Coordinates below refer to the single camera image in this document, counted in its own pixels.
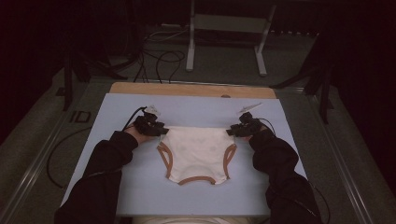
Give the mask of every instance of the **dark background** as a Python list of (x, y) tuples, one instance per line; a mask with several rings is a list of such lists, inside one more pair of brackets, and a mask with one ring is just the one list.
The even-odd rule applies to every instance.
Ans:
[[(262, 1), (197, 1), (197, 11), (259, 16)], [(64, 66), (68, 48), (96, 61), (134, 54), (145, 24), (189, 23), (185, 0), (2, 1), (0, 3), (0, 85), (3, 142)], [(279, 4), (272, 30), (320, 33), (304, 66), (334, 65), (332, 84), (358, 126), (383, 176), (396, 194), (395, 150), (396, 3), (301, 1)], [(134, 45), (119, 41), (129, 38)]]

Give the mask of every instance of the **metal stand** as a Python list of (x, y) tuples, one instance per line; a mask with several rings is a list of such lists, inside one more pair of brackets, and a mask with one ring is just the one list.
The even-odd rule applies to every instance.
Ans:
[(268, 18), (265, 19), (252, 19), (252, 18), (236, 18), (224, 16), (210, 16), (195, 14), (195, 2), (191, 0), (191, 16), (190, 16), (190, 44), (187, 53), (186, 70), (191, 72), (194, 67), (194, 54), (195, 54), (195, 41), (194, 30), (220, 30), (220, 31), (236, 31), (247, 33), (262, 34), (262, 41), (254, 48), (256, 54), (257, 65), (259, 67), (259, 75), (261, 77), (267, 76), (265, 69), (264, 59), (262, 57), (262, 49), (264, 48), (265, 40), (268, 36), (271, 27), (271, 21), (274, 17), (276, 6), (271, 6)]

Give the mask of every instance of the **black cable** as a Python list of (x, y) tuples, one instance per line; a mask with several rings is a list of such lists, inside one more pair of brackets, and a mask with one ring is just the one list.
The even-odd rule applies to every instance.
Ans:
[(58, 182), (56, 182), (56, 181), (52, 178), (52, 176), (51, 176), (51, 174), (50, 174), (50, 159), (52, 158), (53, 153), (56, 151), (56, 149), (58, 148), (58, 146), (59, 146), (62, 142), (64, 142), (65, 140), (67, 140), (67, 139), (70, 138), (71, 136), (73, 136), (73, 135), (75, 135), (75, 134), (77, 134), (77, 133), (82, 133), (82, 132), (87, 131), (87, 130), (89, 130), (89, 129), (91, 129), (91, 128), (92, 128), (92, 127), (89, 127), (89, 128), (81, 129), (81, 130), (78, 130), (78, 131), (76, 131), (76, 132), (70, 133), (69, 135), (67, 135), (66, 137), (64, 137), (61, 141), (59, 141), (59, 142), (55, 145), (55, 147), (53, 147), (52, 151), (50, 152), (49, 157), (47, 158), (47, 176), (48, 176), (50, 182), (52, 182), (52, 184), (54, 184), (56, 187), (58, 187), (58, 188), (60, 188), (60, 189), (65, 189), (65, 188), (67, 187), (67, 185), (62, 186), (61, 184), (59, 184)]
[(275, 128), (274, 128), (274, 126), (272, 126), (272, 123), (268, 119), (263, 119), (263, 120), (267, 121), (271, 125), (274, 136), (276, 137)]
[(139, 67), (139, 70), (136, 73), (136, 76), (134, 76), (134, 82), (136, 82), (137, 78), (140, 75), (140, 72), (143, 69), (144, 61), (145, 61), (145, 59), (144, 59), (143, 53), (139, 53), (139, 55), (137, 56), (137, 62), (140, 64), (140, 67)]
[(143, 66), (142, 80), (144, 83), (146, 83), (146, 82), (149, 83), (149, 78), (148, 78), (148, 74), (146, 72), (146, 66), (145, 66), (145, 55), (143, 53), (142, 53), (142, 66)]
[(315, 189), (319, 193), (320, 197), (323, 199), (323, 202), (326, 204), (327, 214), (329, 215), (328, 218), (327, 218), (327, 222), (326, 223), (329, 224), (330, 223), (331, 213), (330, 213), (330, 206), (327, 203), (326, 198), (323, 196), (323, 194), (320, 192), (320, 190), (314, 184), (312, 184), (309, 180), (308, 180), (308, 183), (311, 185), (311, 187), (313, 189)]
[(169, 60), (161, 59), (160, 57), (157, 57), (157, 56), (155, 56), (155, 55), (153, 55), (153, 54), (148, 53), (148, 50), (147, 50), (147, 49), (146, 49), (146, 50), (143, 50), (143, 52), (144, 52), (145, 54), (147, 54), (148, 56), (151, 56), (151, 57), (153, 57), (153, 58), (155, 58), (155, 59), (161, 60), (161, 61), (163, 61), (163, 62), (165, 62), (165, 63), (178, 63), (178, 62), (183, 61), (183, 59), (186, 58), (186, 55), (185, 55), (182, 51), (180, 51), (180, 50), (151, 50), (151, 51), (159, 51), (159, 52), (171, 52), (171, 51), (173, 51), (174, 53), (180, 53), (180, 54), (181, 54), (181, 57), (178, 57), (177, 60), (169, 61)]
[[(153, 34), (150, 34), (150, 35), (148, 35), (146, 38), (145, 38), (145, 42), (146, 41), (153, 41), (153, 42), (162, 42), (162, 41), (165, 41), (165, 40), (168, 40), (168, 39), (171, 39), (171, 38), (173, 38), (173, 37), (175, 37), (175, 36), (177, 36), (177, 35), (183, 35), (184, 33), (187, 33), (189, 31), (189, 29), (187, 28), (187, 29), (185, 29), (185, 30), (182, 30), (182, 31), (171, 31), (171, 32), (162, 32), (162, 31), (160, 31), (160, 32), (156, 32), (156, 33), (153, 33)], [(156, 34), (171, 34), (170, 36), (167, 36), (167, 37), (165, 37), (165, 38), (163, 38), (163, 39), (151, 39), (153, 36), (155, 36)]]
[[(167, 50), (153, 50), (153, 51), (163, 52), (163, 54), (161, 54), (159, 57), (157, 57), (155, 55), (152, 55), (152, 54), (144, 51), (144, 53), (146, 53), (148, 56), (151, 56), (151, 57), (157, 59), (156, 66), (155, 66), (155, 72), (156, 72), (157, 78), (160, 80), (160, 83), (163, 83), (163, 81), (161, 79), (161, 76), (160, 76), (160, 71), (159, 71), (160, 62), (177, 63), (177, 68), (171, 73), (170, 77), (168, 78), (168, 82), (171, 83), (171, 79), (172, 79), (173, 75), (176, 73), (176, 71), (181, 66), (181, 61), (183, 61), (183, 59), (185, 59), (185, 54), (183, 52), (181, 52), (180, 50), (170, 50), (170, 51), (167, 51)], [(175, 55), (177, 57), (177, 60), (170, 61), (170, 60), (163, 59), (163, 57), (165, 55), (167, 55), (167, 54)]]
[(86, 179), (89, 179), (89, 178), (92, 178), (92, 177), (96, 177), (96, 176), (100, 176), (100, 175), (114, 174), (116, 172), (120, 172), (121, 170), (122, 170), (122, 167), (114, 169), (114, 170), (110, 170), (110, 171), (100, 171), (100, 172), (96, 172), (96, 173), (93, 173), (91, 175), (82, 177), (80, 180), (83, 181), (83, 180), (86, 180)]
[(303, 208), (306, 212), (308, 212), (309, 214), (311, 214), (313, 217), (315, 217), (315, 218), (317, 218), (319, 221), (320, 221), (320, 223), (323, 223), (322, 221), (321, 221), (321, 217), (319, 217), (317, 214), (315, 214), (311, 209), (309, 209), (304, 203), (302, 203), (302, 202), (300, 202), (300, 201), (298, 201), (298, 200), (295, 200), (295, 199), (292, 199), (292, 198), (289, 198), (289, 197), (286, 197), (286, 196), (283, 196), (281, 193), (278, 193), (278, 192), (276, 192), (273, 188), (271, 188), (271, 186), (269, 187), (269, 190), (271, 190), (274, 194), (276, 194), (278, 197), (280, 197), (280, 198), (282, 198), (282, 199), (285, 199), (285, 200), (288, 200), (288, 201), (290, 201), (290, 202), (292, 202), (292, 203), (295, 203), (295, 204), (297, 204), (297, 205), (299, 205), (301, 208)]
[(144, 110), (146, 109), (146, 106), (141, 106), (138, 109), (136, 109), (136, 111), (132, 114), (132, 116), (128, 119), (128, 121), (126, 122), (125, 126), (123, 127), (123, 131), (125, 131), (125, 129), (128, 128), (129, 123), (131, 122), (131, 120), (134, 118), (134, 116), (137, 114), (137, 112), (139, 112), (140, 110)]

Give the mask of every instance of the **black jacket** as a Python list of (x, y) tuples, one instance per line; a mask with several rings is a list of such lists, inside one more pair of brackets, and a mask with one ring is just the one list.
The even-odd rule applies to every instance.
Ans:
[[(271, 224), (320, 223), (307, 211), (320, 217), (309, 183), (294, 172), (298, 156), (291, 146), (269, 130), (256, 133), (249, 143), (255, 150), (253, 166), (269, 175), (266, 199)], [(109, 141), (96, 145), (83, 177), (56, 211), (55, 223), (114, 223), (120, 168), (132, 160), (137, 146), (131, 135), (122, 132), (114, 132)]]

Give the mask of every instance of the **brown elastic trim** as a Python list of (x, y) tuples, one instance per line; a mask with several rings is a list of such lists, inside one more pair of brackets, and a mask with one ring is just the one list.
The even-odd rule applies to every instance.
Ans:
[(233, 158), (233, 155), (235, 154), (236, 151), (236, 144), (232, 144), (224, 152), (224, 158), (223, 158), (223, 168), (224, 168), (224, 173), (227, 175), (227, 179), (230, 179), (228, 176), (228, 163), (230, 163), (231, 159)]
[(195, 181), (195, 180), (207, 180), (207, 181), (209, 181), (212, 185), (216, 184), (216, 180), (215, 180), (215, 179), (213, 179), (213, 178), (210, 177), (210, 176), (204, 176), (204, 175), (198, 175), (198, 176), (193, 176), (193, 177), (186, 178), (186, 179), (184, 179), (184, 180), (178, 182), (178, 184), (179, 184), (179, 185), (184, 185), (184, 184), (186, 184), (186, 183), (188, 183), (188, 182)]
[[(166, 178), (169, 178), (169, 176), (171, 176), (171, 170), (172, 170), (172, 166), (173, 166), (172, 152), (169, 149), (169, 147), (163, 142), (161, 142), (157, 146), (157, 149), (160, 152), (160, 155), (163, 158), (163, 163), (165, 163), (165, 166), (166, 166)], [(166, 160), (166, 157), (165, 157), (164, 153), (168, 154), (169, 161)]]

